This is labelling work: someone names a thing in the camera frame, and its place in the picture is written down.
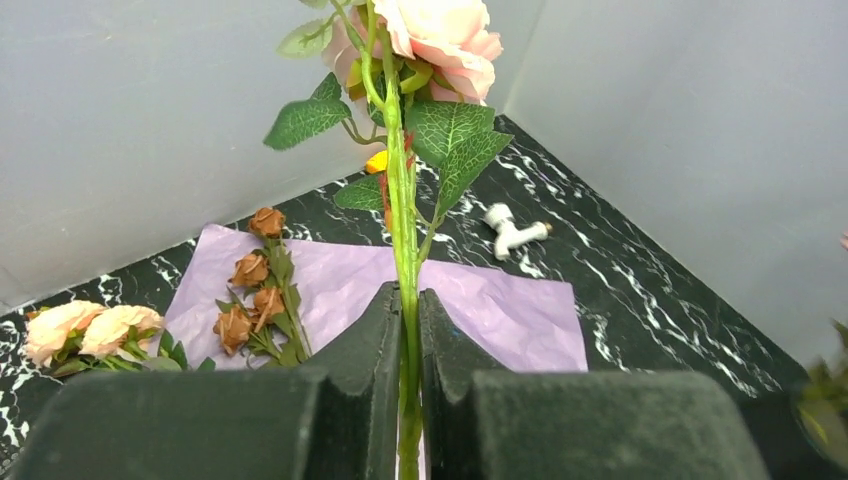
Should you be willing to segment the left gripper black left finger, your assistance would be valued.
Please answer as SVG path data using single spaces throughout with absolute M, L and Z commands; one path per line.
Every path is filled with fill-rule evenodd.
M 383 284 L 303 364 L 89 373 L 48 403 L 15 479 L 391 479 L 400 301 Z

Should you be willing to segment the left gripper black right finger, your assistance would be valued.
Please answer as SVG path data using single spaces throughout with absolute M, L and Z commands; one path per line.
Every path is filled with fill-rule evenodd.
M 733 398 L 692 371 L 517 373 L 419 300 L 430 479 L 764 479 Z

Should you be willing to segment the pink bouquet wrapping paper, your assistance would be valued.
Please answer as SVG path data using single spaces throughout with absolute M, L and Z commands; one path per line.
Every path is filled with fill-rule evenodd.
M 203 230 L 166 313 L 167 328 L 185 343 L 190 361 L 207 357 L 217 371 L 246 370 L 242 357 L 223 352 L 212 326 L 219 312 L 216 302 L 228 297 L 235 262 L 258 245 L 247 232 L 219 225 Z M 301 240 L 288 246 L 301 296 L 299 312 L 314 354 L 362 315 L 383 284 L 395 283 L 387 247 Z M 508 370 L 587 370 L 568 283 L 439 261 L 428 264 L 422 277 L 457 328 Z

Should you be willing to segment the small brown roses stem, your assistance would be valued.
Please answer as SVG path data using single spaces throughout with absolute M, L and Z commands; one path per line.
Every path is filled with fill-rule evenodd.
M 261 246 L 235 262 L 228 298 L 216 302 L 213 332 L 226 355 L 242 355 L 248 366 L 264 359 L 267 367 L 294 367 L 312 355 L 293 281 L 295 265 L 284 244 L 285 221 L 276 208 L 254 213 L 247 227 Z

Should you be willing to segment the dusty pink rose stem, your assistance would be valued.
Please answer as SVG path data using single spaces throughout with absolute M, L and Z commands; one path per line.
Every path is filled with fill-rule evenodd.
M 835 319 L 831 324 L 839 352 L 830 361 L 819 358 L 807 369 L 797 406 L 813 445 L 847 474 L 847 325 Z

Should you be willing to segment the light pink rose stem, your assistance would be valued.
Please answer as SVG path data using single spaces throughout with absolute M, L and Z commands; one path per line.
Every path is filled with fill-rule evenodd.
M 500 36 L 482 1 L 314 1 L 318 19 L 278 46 L 288 58 L 321 56 L 328 76 L 306 100 L 287 103 L 264 144 L 285 151 L 342 126 L 365 144 L 351 108 L 363 106 L 385 169 L 341 189 L 340 207 L 384 216 L 401 306 L 398 467 L 419 477 L 424 432 L 419 276 L 448 211 L 510 143 L 486 97 Z

